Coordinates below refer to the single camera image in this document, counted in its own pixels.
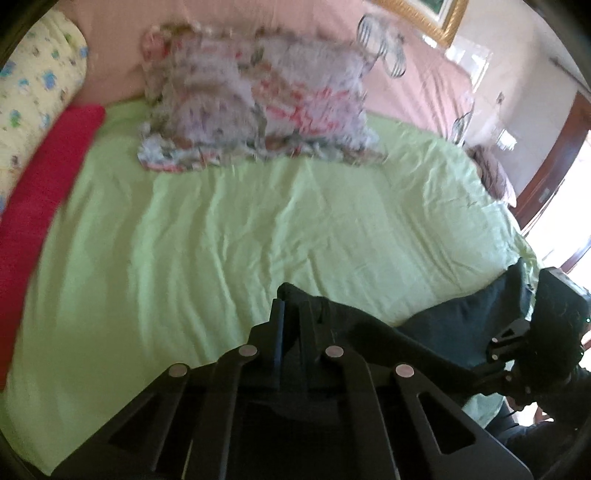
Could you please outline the black pants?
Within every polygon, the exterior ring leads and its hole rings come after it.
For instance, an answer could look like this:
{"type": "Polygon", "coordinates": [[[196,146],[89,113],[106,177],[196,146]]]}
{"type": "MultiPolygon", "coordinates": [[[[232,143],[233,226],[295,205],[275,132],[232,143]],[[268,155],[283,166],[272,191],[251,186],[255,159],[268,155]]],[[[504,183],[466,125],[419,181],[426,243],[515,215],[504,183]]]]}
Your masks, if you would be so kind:
{"type": "Polygon", "coordinates": [[[519,259],[485,288],[421,311],[398,327],[354,307],[312,296],[289,283],[277,297],[311,313],[332,339],[370,364],[393,368],[407,363],[460,404],[477,394],[499,392],[505,366],[489,359],[487,348],[512,322],[528,313],[525,260],[519,259]]]}

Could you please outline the green bed sheet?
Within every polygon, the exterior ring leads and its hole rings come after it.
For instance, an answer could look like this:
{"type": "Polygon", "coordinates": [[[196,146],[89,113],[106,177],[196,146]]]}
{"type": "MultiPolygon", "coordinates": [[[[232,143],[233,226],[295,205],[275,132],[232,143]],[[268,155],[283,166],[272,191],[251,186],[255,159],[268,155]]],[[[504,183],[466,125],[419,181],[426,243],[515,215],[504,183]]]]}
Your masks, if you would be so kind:
{"type": "Polygon", "coordinates": [[[539,265],[458,146],[370,116],[387,160],[243,161],[180,174],[137,159],[147,109],[107,110],[30,280],[1,430],[50,473],[166,367],[215,361],[283,283],[397,326],[539,265]]]}

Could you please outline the floral ruffled pillow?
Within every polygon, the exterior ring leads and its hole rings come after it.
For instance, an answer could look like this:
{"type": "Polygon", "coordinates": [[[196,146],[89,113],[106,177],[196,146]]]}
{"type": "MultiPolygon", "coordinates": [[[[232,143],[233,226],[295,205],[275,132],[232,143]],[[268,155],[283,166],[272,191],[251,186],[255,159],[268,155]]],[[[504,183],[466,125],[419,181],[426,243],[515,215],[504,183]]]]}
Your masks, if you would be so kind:
{"type": "Polygon", "coordinates": [[[142,37],[149,115],[137,158],[150,170],[200,171],[306,156],[386,161],[368,125],[369,56],[352,43],[290,31],[163,24],[142,37]]]}

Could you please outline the red folded cloth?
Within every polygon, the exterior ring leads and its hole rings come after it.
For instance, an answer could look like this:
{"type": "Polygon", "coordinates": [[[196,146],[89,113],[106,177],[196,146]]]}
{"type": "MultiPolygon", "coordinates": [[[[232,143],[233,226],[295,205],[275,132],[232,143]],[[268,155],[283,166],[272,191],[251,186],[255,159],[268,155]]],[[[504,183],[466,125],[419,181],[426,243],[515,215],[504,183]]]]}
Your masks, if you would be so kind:
{"type": "Polygon", "coordinates": [[[71,191],[105,108],[67,108],[12,194],[1,218],[1,385],[7,383],[25,297],[53,217],[71,191]]]}

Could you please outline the yellow patterned pillow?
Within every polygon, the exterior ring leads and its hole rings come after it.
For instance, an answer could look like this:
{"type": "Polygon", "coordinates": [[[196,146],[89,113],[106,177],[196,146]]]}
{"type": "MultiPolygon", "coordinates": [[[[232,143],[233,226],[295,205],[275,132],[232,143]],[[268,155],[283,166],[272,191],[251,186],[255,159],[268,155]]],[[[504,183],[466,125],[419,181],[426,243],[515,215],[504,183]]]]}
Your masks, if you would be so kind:
{"type": "Polygon", "coordinates": [[[56,119],[80,90],[88,46],[78,27],[51,9],[1,69],[1,208],[56,119]]]}

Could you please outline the framed landscape painting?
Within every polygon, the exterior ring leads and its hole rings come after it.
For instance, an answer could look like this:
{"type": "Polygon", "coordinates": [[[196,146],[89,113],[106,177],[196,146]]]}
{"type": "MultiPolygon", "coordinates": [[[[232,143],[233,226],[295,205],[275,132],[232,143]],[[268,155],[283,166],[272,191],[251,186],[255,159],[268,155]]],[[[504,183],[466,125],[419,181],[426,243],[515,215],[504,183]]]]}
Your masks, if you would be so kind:
{"type": "Polygon", "coordinates": [[[423,34],[448,48],[452,45],[468,7],[468,0],[377,0],[384,10],[404,18],[423,34]]]}

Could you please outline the brown wooden door frame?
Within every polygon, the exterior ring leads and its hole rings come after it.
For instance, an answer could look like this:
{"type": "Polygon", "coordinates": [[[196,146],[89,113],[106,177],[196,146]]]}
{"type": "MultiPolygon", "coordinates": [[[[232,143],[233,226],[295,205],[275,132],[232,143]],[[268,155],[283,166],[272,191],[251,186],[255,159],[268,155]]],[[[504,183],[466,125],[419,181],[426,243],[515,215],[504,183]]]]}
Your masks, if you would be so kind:
{"type": "Polygon", "coordinates": [[[513,213],[542,265],[569,272],[590,252],[590,101],[583,94],[513,213]]]}

